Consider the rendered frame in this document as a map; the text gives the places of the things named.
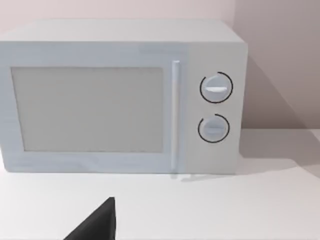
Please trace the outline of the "small pale microwave knob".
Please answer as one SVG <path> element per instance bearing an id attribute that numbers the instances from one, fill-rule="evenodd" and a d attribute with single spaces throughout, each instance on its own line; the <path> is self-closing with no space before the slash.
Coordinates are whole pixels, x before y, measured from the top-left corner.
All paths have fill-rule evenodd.
<path id="1" fill-rule="evenodd" d="M 199 137 L 209 144 L 217 144 L 226 139 L 230 133 L 229 121 L 220 114 L 202 118 L 197 126 Z"/>

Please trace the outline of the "pale microwave oven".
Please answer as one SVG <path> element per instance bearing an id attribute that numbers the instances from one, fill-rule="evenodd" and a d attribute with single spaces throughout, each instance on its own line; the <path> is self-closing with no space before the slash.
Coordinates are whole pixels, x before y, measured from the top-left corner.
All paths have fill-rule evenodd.
<path id="1" fill-rule="evenodd" d="M 180 152 L 177 174 L 233 174 L 236 171 L 248 62 L 248 45 L 228 25 L 215 19 L 48 19 L 0 34 L 0 49 L 12 46 L 107 45 L 159 48 L 184 53 Z M 226 73 L 233 92 L 224 102 L 203 99 L 204 77 Z M 219 143 L 198 135 L 202 118 L 215 114 L 230 123 Z"/>

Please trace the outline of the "pale microwave door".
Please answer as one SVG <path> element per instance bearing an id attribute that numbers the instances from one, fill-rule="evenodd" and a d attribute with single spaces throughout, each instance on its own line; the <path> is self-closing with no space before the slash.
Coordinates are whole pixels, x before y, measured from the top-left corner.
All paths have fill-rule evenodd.
<path id="1" fill-rule="evenodd" d="M 105 44 L 1 48 L 5 169 L 171 173 L 174 60 L 180 61 L 178 165 L 184 53 Z"/>

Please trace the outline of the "large pale microwave knob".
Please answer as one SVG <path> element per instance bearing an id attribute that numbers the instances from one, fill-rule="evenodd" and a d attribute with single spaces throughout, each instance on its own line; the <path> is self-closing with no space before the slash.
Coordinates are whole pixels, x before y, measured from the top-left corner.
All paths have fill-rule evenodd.
<path id="1" fill-rule="evenodd" d="M 217 72 L 210 77 L 204 77 L 200 82 L 199 91 L 208 103 L 220 104 L 225 102 L 233 93 L 232 79 L 224 72 Z"/>

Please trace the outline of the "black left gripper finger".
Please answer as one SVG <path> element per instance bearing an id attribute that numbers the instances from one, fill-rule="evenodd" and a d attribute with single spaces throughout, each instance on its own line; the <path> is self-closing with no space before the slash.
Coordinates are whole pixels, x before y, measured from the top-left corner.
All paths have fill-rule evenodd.
<path id="1" fill-rule="evenodd" d="M 116 240 L 116 200 L 109 197 L 63 240 Z"/>

